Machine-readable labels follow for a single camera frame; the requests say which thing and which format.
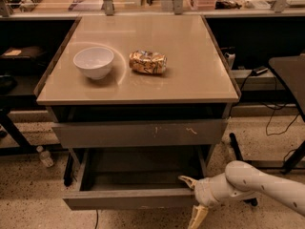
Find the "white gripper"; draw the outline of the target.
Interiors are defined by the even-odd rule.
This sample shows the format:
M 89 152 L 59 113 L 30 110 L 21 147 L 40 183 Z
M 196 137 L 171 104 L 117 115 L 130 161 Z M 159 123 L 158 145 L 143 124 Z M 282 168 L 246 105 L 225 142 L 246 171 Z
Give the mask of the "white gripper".
M 184 181 L 190 189 L 194 190 L 195 198 L 201 204 L 193 207 L 188 229 L 198 229 L 208 215 L 209 209 L 207 207 L 214 207 L 225 199 L 237 196 L 236 189 L 229 183 L 224 174 L 206 177 L 199 181 L 187 176 L 179 176 L 178 179 Z

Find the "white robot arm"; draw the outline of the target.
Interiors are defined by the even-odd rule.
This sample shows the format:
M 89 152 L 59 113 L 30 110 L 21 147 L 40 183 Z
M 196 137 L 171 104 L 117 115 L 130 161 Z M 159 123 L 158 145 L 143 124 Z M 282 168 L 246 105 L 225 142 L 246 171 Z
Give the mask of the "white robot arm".
M 245 200 L 261 193 L 305 216 L 305 185 L 283 177 L 268 175 L 244 161 L 228 163 L 215 177 L 194 179 L 179 176 L 191 190 L 197 205 L 193 207 L 188 229 L 198 229 L 210 208 L 223 200 Z

